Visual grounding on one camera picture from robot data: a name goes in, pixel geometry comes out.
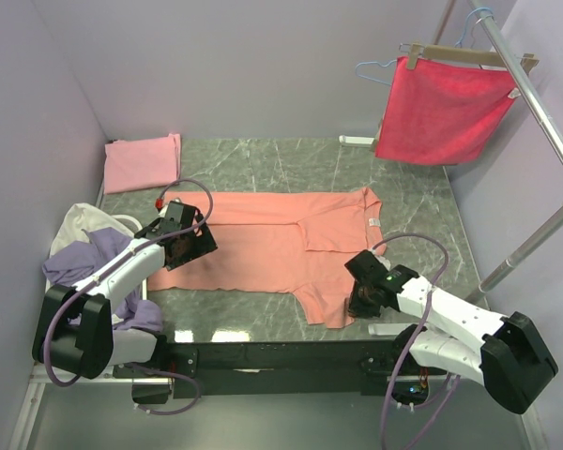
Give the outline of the salmon orange t shirt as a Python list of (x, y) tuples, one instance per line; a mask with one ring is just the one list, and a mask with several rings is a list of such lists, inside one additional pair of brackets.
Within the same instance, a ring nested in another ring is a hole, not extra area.
[(167, 201), (206, 210), (217, 250), (148, 280), (172, 288), (291, 293), (310, 324), (353, 323), (347, 301), (354, 280), (345, 264), (382, 239), (382, 201), (368, 187), (352, 192), (168, 192)]

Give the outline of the metal clothes rack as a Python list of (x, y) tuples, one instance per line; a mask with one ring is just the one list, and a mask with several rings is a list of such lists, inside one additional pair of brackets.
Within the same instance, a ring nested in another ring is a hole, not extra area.
[[(540, 59), (530, 79), (563, 133), (563, 1), (493, 1), (490, 8), (510, 48)], [(563, 203), (563, 167), (532, 112), (518, 100), (473, 162), (431, 168), (341, 147), (332, 186), (367, 186), (382, 200), (384, 234), (404, 233), (388, 247), (392, 261), (432, 268), (438, 247), (446, 247), (450, 265), (442, 284), (466, 296)], [(485, 303), (530, 317), (563, 361), (563, 226)]]

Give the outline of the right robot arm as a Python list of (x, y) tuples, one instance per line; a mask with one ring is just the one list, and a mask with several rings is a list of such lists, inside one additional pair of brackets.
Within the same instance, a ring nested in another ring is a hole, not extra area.
[(348, 311), (380, 316), (385, 308), (416, 317), (394, 342), (394, 366), (405, 374), (438, 368), (482, 385), (511, 413), (523, 414), (556, 376), (558, 366), (536, 325), (477, 307), (435, 287), (416, 271), (387, 269), (369, 250), (345, 265), (354, 279)]

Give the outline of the lavender purple t shirt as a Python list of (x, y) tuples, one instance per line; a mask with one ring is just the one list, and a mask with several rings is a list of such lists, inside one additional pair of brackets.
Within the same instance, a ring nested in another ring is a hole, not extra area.
[[(87, 242), (73, 241), (44, 262), (42, 272), (52, 284), (72, 286), (110, 262), (130, 243), (131, 238), (112, 227), (86, 232)], [(137, 286), (112, 315), (114, 330), (141, 329), (154, 333), (163, 331), (162, 311), (142, 297)]]

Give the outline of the aluminium rail frame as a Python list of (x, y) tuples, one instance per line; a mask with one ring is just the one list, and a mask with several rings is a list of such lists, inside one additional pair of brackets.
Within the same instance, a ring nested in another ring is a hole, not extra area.
[[(65, 370), (54, 368), (54, 376), (61, 382), (69, 382), (75, 375), (73, 373), (67, 372)], [(35, 365), (29, 375), (28, 381), (30, 383), (52, 383), (52, 379), (49, 377), (46, 367), (43, 365)], [(109, 367), (106, 371), (101, 372), (98, 377), (94, 379), (88, 379), (85, 377), (80, 377), (77, 383), (131, 383), (133, 378), (124, 377), (117, 378), (114, 375), (114, 371)]]

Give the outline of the red microfiber towel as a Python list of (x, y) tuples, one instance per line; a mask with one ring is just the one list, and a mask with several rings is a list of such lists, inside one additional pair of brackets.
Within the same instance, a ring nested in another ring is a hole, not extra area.
[(513, 105), (507, 71), (397, 61), (375, 148), (377, 158), (416, 165), (475, 160)]

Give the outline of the folded pink t shirt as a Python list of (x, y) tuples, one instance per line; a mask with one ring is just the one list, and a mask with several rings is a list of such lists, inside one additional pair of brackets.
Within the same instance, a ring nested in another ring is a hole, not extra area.
[(115, 194), (164, 187), (180, 174), (179, 134), (105, 145), (104, 193)]

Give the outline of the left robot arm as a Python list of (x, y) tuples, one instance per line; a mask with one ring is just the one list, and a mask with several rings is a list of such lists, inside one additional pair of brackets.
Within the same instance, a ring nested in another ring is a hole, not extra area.
[(112, 315), (125, 298), (160, 269), (173, 270), (206, 255), (217, 245), (206, 223), (210, 215), (182, 202), (169, 202), (164, 217), (142, 229), (98, 272), (67, 287), (55, 284), (44, 295), (32, 346), (54, 384), (58, 369), (75, 380), (95, 379), (111, 366), (135, 363), (146, 376), (162, 374), (169, 354), (156, 333), (114, 329)]

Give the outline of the white t shirt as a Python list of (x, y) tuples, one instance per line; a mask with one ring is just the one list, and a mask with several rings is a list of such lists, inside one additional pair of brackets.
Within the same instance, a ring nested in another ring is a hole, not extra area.
[(52, 257), (74, 241), (87, 243), (89, 238), (86, 232), (105, 228), (113, 228), (126, 236), (130, 236), (130, 231), (123, 224), (97, 207), (86, 202), (75, 203), (64, 216), (52, 241), (49, 256)]

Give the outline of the wooden clip hanger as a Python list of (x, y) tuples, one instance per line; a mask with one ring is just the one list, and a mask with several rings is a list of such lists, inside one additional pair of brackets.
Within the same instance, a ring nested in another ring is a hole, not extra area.
[(420, 58), (452, 63), (463, 63), (477, 65), (480, 67), (506, 68), (507, 65), (498, 52), (480, 51), (474, 49), (463, 49), (457, 47), (421, 44), (401, 43), (399, 52), (408, 55), (407, 68), (414, 69)]

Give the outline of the black base beam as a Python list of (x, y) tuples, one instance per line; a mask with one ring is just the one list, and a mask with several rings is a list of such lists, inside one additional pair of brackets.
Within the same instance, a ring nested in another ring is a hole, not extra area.
[(187, 376), (205, 396), (382, 396), (399, 354), (387, 339), (166, 343), (141, 367)]

